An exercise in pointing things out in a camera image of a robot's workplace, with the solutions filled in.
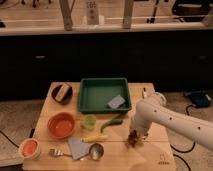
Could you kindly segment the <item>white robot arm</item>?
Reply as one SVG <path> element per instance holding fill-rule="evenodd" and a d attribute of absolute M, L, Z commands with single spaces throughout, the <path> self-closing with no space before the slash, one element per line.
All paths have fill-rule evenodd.
<path fill-rule="evenodd" d="M 130 133 L 143 137 L 151 124 L 157 123 L 213 151 L 213 122 L 170 110 L 166 108 L 166 103 L 165 96 L 159 92 L 139 100 L 130 120 Z"/>

